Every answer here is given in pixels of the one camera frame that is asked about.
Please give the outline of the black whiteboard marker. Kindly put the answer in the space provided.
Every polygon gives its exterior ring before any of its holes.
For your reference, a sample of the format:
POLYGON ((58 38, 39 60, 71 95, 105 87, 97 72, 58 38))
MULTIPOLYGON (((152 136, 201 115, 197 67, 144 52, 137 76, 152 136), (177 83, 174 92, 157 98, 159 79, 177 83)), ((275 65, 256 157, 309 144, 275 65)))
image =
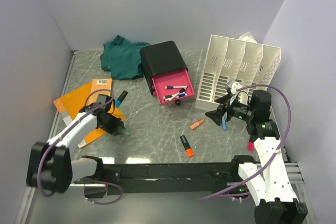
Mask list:
POLYGON ((175 95, 178 95, 179 93, 176 93, 176 94, 173 94, 173 95, 166 95, 165 97, 164 97, 164 100, 165 101, 171 101, 171 97, 173 97, 173 96, 175 96, 175 95))

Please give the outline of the salmon clear highlighter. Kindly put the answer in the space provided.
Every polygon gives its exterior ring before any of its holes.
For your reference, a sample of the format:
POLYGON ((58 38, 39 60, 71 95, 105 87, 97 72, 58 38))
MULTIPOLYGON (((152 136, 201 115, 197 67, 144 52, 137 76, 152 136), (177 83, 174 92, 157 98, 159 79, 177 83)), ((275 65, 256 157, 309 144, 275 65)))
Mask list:
POLYGON ((195 130, 196 128, 198 128, 199 126, 201 126, 201 125, 204 124, 204 123, 205 123, 205 119, 200 119, 200 120, 198 120, 198 121, 192 123, 192 124, 190 125, 190 128, 191 128, 191 130, 195 130))

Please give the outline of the green highlighter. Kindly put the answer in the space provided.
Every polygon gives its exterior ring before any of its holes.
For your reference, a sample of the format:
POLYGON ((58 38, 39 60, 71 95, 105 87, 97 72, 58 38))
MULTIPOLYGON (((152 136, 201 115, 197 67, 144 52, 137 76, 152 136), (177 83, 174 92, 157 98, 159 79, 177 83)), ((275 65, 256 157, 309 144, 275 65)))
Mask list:
POLYGON ((122 136, 128 136, 128 135, 130 135, 130 133, 125 128, 119 128, 118 132, 122 136))

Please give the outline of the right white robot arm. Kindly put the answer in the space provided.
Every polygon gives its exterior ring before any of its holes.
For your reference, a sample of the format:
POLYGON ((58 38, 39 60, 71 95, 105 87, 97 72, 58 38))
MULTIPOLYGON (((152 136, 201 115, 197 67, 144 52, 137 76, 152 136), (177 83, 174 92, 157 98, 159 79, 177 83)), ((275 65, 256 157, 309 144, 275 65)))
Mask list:
POLYGON ((249 145, 259 156, 258 168, 250 156, 235 156, 230 168, 231 178, 243 181, 255 202, 256 223, 303 223, 308 210, 294 192, 281 152, 277 124, 270 119, 271 94, 255 90, 251 101, 243 104, 231 92, 218 98, 217 109, 206 113, 218 126, 232 117, 246 122, 249 145))

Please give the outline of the black capped marker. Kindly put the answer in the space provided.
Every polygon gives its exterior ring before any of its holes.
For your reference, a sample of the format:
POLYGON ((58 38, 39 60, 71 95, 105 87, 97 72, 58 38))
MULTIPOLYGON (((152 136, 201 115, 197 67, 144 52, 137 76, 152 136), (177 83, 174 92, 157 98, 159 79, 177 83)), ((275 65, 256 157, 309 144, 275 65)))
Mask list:
POLYGON ((187 89, 188 86, 165 86, 165 89, 187 89))

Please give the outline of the blue whiteboard marker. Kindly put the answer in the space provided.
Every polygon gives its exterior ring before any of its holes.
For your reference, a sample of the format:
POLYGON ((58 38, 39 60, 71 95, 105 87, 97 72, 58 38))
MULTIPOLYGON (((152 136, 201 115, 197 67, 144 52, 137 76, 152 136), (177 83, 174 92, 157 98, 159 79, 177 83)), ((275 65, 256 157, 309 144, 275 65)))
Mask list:
POLYGON ((181 94, 184 94, 185 93, 185 89, 184 88, 182 88, 178 93, 176 93, 176 94, 173 94, 173 95, 166 95, 165 97, 164 97, 164 100, 165 101, 171 101, 171 100, 173 100, 173 99, 175 99, 176 97, 179 97, 181 94))

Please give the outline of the light blue clear highlighter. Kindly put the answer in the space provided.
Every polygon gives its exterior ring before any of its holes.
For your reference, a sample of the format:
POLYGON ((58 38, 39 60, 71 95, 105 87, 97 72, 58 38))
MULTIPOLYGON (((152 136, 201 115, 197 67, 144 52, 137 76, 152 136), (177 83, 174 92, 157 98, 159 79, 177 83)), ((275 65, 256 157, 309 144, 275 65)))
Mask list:
POLYGON ((227 122, 225 116, 222 117, 222 128, 224 131, 227 131, 227 122))

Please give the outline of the black drawer organizer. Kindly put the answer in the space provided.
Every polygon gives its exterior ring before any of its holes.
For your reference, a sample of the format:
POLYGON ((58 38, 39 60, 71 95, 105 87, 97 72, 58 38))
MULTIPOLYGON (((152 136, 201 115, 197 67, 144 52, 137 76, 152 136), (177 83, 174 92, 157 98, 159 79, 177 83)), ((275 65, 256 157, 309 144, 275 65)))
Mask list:
POLYGON ((156 88, 163 83, 162 77, 183 80, 187 78, 188 67, 174 41, 166 41, 140 49, 141 65, 150 94, 156 95, 156 88))

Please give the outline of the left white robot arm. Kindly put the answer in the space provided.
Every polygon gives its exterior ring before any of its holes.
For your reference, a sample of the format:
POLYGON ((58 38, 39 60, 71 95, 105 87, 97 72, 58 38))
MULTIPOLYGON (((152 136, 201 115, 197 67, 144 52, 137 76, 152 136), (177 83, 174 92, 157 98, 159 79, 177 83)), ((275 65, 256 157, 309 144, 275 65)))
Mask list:
POLYGON ((75 119, 47 142, 36 142, 30 151, 26 184, 38 188, 44 195, 64 193, 74 181, 89 179, 99 183, 106 178, 101 158, 83 156, 72 161, 71 153, 93 130, 103 129, 118 134, 124 127, 113 115, 114 103, 92 103, 80 109, 75 119))

